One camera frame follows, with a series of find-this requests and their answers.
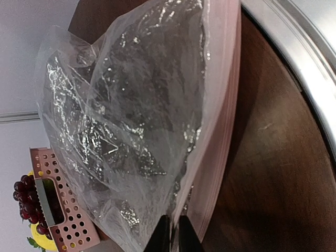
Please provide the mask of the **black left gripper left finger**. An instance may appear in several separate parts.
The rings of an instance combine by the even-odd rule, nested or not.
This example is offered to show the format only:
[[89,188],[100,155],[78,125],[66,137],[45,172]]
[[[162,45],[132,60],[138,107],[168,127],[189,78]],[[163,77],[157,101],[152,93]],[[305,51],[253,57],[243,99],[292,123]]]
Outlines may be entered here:
[[151,237],[151,251],[170,251],[170,218],[163,215]]

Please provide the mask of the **pink plastic basket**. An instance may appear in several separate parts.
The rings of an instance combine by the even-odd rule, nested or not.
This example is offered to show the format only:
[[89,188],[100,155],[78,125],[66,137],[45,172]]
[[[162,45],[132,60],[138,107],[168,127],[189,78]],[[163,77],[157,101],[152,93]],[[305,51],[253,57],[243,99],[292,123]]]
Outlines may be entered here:
[[101,241],[62,173],[52,149],[30,149],[41,208],[57,251],[85,251]]

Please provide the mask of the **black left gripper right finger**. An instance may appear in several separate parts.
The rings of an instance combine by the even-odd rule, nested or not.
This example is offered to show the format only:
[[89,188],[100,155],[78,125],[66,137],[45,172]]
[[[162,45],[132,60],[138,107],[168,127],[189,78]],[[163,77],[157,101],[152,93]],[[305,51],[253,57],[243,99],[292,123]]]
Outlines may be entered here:
[[201,242],[189,218],[185,215],[179,219],[178,239],[180,252],[201,252]]

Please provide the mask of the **clear zip top bag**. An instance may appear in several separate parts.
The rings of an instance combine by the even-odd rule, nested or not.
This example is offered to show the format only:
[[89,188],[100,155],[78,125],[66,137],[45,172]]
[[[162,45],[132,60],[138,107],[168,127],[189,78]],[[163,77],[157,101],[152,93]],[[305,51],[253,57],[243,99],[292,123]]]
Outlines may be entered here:
[[74,195],[124,251],[160,217],[199,238],[216,205],[238,93],[239,1],[147,1],[89,44],[53,26],[38,108]]

